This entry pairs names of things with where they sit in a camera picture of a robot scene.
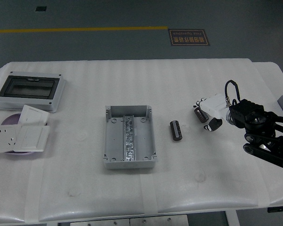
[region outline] gray plastic junction box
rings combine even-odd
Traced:
[[[106,106],[105,167],[153,168],[155,162],[152,108],[148,105]]]

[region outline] purple disc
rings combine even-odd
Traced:
[[[21,114],[18,113],[18,114],[13,114],[13,115],[7,117],[7,118],[1,123],[1,125],[15,125],[15,124],[18,124],[20,115],[21,115]]]

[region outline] black cable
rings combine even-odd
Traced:
[[[239,93],[238,85],[237,85],[237,83],[234,82],[233,80],[229,80],[229,81],[227,81],[227,83],[225,84],[225,98],[228,97],[228,95],[227,95],[227,85],[228,85],[229,83],[231,83],[231,84],[233,84],[233,85],[235,86],[235,88],[236,88],[236,94],[237,94],[237,99],[238,99],[238,101],[240,102],[240,93]]]

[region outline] gray box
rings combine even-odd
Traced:
[[[148,105],[106,106],[105,167],[153,168],[155,162],[152,108]]]
[[[52,87],[48,88],[48,85],[45,82],[42,82],[43,80],[50,81],[52,83]],[[22,84],[13,85],[13,82],[21,82]],[[29,86],[26,87],[25,83],[35,84],[35,87],[31,86],[31,88],[28,88]],[[54,113],[58,109],[65,83],[66,81],[63,79],[61,74],[10,72],[0,91],[0,110],[22,110],[24,105],[29,105],[31,107]],[[15,91],[10,91],[11,93],[8,93],[8,90],[11,90],[12,86],[15,87]],[[46,94],[40,93],[43,88],[47,89],[45,90]],[[17,91],[20,89],[28,89],[30,92],[33,90],[35,93],[19,94]]]

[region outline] gray floor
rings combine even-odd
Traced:
[[[47,11],[35,13],[36,6]],[[210,46],[172,47],[167,30],[0,33],[0,68],[12,61],[249,58],[283,71],[283,0],[0,0],[0,29],[120,26],[205,29]],[[241,225],[260,225],[245,222],[263,212],[239,214]]]

